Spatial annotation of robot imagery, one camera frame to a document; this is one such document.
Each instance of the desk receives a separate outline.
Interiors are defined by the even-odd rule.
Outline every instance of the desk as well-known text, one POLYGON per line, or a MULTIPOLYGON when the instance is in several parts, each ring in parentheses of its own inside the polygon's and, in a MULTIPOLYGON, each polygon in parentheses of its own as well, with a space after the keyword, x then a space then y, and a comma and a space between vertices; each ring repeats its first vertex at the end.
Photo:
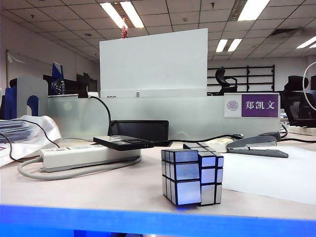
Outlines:
POLYGON ((210 230, 222 236, 257 231, 262 236, 316 235, 316 205, 223 190, 219 205, 176 208, 162 195, 161 149, 143 149, 143 160, 133 166, 59 181, 31 180, 18 174, 18 163, 6 165, 1 168, 0 208, 10 214, 2 221, 162 235, 206 236, 210 230))

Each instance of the gray stapler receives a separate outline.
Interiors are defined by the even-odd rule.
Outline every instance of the gray stapler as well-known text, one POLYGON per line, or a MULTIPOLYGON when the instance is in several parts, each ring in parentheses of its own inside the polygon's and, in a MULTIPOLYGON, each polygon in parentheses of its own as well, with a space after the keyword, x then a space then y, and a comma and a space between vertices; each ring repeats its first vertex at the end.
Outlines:
POLYGON ((263 133, 255 137, 242 138, 228 144, 228 153, 238 153, 253 156, 288 158, 288 154, 279 150, 258 150, 251 147, 276 146, 280 140, 279 133, 263 133))

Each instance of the external hard drive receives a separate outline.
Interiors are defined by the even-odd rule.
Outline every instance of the external hard drive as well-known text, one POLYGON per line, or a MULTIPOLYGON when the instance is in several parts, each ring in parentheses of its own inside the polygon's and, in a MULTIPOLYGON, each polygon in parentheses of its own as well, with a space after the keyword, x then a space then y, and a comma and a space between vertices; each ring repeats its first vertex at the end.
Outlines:
POLYGON ((154 143, 152 141, 119 135, 93 137, 93 141, 117 151, 129 151, 154 147, 154 143))

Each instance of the white desk surface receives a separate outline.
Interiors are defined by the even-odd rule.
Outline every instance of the white desk surface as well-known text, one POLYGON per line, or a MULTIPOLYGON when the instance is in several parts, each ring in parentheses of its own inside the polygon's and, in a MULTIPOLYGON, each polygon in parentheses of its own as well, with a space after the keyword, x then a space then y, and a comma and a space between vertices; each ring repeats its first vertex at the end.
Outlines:
MULTIPOLYGON (((172 145, 172 148, 181 147, 181 143, 172 145)), ((316 219, 316 205, 230 190, 223 190, 221 204, 178 209, 162 195, 161 149, 170 148, 143 149, 142 161, 133 166, 57 181, 26 178, 18 173, 18 163, 13 162, 1 168, 0 201, 7 205, 316 219)), ((36 171, 40 166, 40 163, 31 164, 25 169, 36 171)))

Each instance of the fluorescent light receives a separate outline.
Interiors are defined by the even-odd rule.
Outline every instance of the fluorescent light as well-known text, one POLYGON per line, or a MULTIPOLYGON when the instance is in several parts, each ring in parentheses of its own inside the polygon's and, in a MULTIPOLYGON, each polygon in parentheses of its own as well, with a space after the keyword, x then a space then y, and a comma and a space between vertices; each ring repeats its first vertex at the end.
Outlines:
POLYGON ((234 39, 234 41, 232 42, 231 46, 228 49, 228 52, 235 51, 235 49, 238 47, 241 41, 242 39, 234 39))
POLYGON ((128 28, 127 25, 124 23, 123 19, 118 14, 118 12, 114 9, 114 7, 109 2, 100 3, 100 5, 107 12, 107 14, 112 18, 115 24, 117 24, 118 27, 120 27, 121 29, 123 28, 123 26, 128 28))
POLYGON ((221 39, 217 45, 216 52, 223 52, 228 39, 221 39))
POLYGON ((256 20, 270 0, 248 0, 238 18, 239 21, 256 20))
POLYGON ((129 19, 132 21, 133 25, 136 28, 143 28, 144 27, 143 22, 140 19, 139 15, 137 14, 132 3, 130 1, 122 1, 120 4, 122 5, 124 11, 126 12, 126 14, 129 17, 129 19))
POLYGON ((314 43, 316 41, 316 36, 309 39, 308 41, 306 41, 305 43, 302 43, 300 46, 298 46, 297 48, 305 48, 307 45, 310 45, 311 43, 314 43))

